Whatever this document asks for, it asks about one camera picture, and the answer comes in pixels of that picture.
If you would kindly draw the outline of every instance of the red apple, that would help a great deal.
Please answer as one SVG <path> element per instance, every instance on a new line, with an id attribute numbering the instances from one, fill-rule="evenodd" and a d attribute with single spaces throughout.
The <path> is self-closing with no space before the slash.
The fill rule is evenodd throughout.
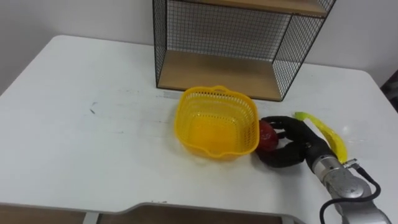
<path id="1" fill-rule="evenodd" d="M 278 146 L 278 135 L 266 121 L 260 121 L 260 142 L 257 150 L 273 151 Z"/>

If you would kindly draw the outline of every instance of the table leg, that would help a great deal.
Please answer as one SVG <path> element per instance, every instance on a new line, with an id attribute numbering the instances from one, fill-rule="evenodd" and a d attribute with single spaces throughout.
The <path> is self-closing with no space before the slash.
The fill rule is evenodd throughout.
<path id="1" fill-rule="evenodd" d="M 87 212 L 83 224 L 97 224 L 99 215 L 100 214 L 96 212 Z"/>

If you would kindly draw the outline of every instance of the wire mesh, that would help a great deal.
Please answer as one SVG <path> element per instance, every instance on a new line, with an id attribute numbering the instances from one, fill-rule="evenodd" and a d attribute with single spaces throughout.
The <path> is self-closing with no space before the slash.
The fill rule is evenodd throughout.
<path id="1" fill-rule="evenodd" d="M 155 45 L 155 77 L 156 85 L 159 82 L 163 61 L 167 50 L 166 36 L 166 0 L 153 0 L 153 20 L 154 20 L 154 45 Z"/>
<path id="2" fill-rule="evenodd" d="M 272 67 L 281 96 L 285 96 L 303 64 L 324 19 L 293 16 Z"/>
<path id="3" fill-rule="evenodd" d="M 158 84 L 167 50 L 272 62 L 284 98 L 326 17 L 152 0 Z M 335 0 L 318 0 L 329 14 Z"/>
<path id="4" fill-rule="evenodd" d="M 168 1 L 167 48 L 272 61 L 290 15 Z"/>

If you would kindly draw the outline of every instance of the yellow plastic basket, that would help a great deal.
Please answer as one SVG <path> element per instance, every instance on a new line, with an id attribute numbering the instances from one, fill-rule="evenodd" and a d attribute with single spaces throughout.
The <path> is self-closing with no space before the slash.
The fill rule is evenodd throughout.
<path id="1" fill-rule="evenodd" d="M 232 160 L 249 154 L 259 144 L 259 122 L 254 102 L 223 86 L 194 87 L 178 104 L 174 131 L 192 153 Z"/>

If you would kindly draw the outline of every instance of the white table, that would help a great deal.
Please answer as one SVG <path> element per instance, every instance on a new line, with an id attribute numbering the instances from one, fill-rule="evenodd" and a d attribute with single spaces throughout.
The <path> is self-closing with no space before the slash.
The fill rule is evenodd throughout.
<path id="1" fill-rule="evenodd" d="M 186 152 L 172 131 L 180 95 L 155 88 L 152 46 L 55 37 L 0 97 L 0 203 L 101 213 L 167 203 L 319 223 L 330 196 L 306 164 Z M 256 104 L 260 116 L 306 111 L 333 128 L 398 222 L 398 115 L 367 73 L 303 65 L 283 102 Z M 339 223 L 334 208 L 326 220 Z"/>

